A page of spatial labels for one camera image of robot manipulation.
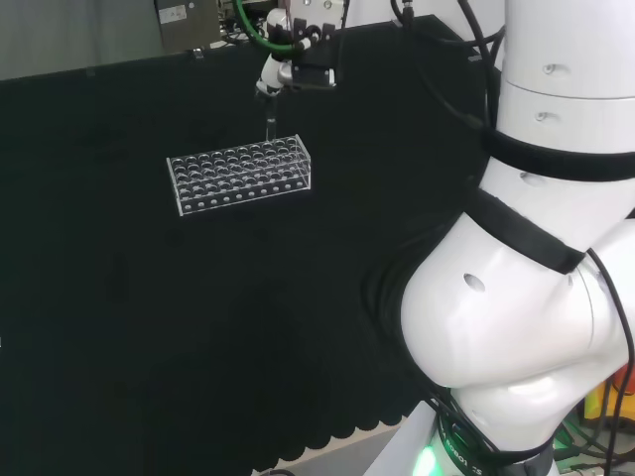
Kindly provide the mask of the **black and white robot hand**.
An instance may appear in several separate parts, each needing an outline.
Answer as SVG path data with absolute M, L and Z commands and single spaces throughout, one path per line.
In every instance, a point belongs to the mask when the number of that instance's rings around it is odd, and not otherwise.
M 275 97 L 285 88 L 336 87 L 346 17 L 344 1 L 290 1 L 272 9 L 266 19 L 269 54 L 256 91 Z

